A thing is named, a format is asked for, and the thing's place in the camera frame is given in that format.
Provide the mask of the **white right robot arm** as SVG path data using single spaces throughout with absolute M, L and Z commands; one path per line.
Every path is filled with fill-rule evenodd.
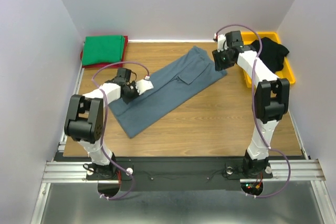
M 268 157 L 274 130 L 288 112 L 290 82 L 273 73 L 260 59 L 263 45 L 256 49 L 243 42 L 241 32 L 215 34 L 217 48 L 212 52 L 216 71 L 234 65 L 241 67 L 253 84 L 252 110 L 255 128 L 245 152 L 242 174 L 254 177 L 268 169 Z

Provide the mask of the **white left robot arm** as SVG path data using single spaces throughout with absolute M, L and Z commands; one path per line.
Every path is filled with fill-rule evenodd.
M 74 94 L 69 100 L 64 133 L 78 142 L 91 158 L 90 164 L 84 164 L 88 179 L 113 179 L 120 173 L 115 155 L 101 142 L 104 130 L 104 116 L 108 102 L 122 98 L 124 102 L 139 96 L 136 82 L 131 81 L 134 72 L 127 68 L 118 68 L 116 76 L 106 81 L 100 88 L 85 95 Z

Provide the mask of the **blue-grey t-shirt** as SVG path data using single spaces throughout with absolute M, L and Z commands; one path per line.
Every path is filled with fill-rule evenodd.
M 194 46 L 151 75 L 153 89 L 128 104 L 122 99 L 113 101 L 109 108 L 126 135 L 133 138 L 226 75 L 225 70 L 215 70 L 205 50 Z

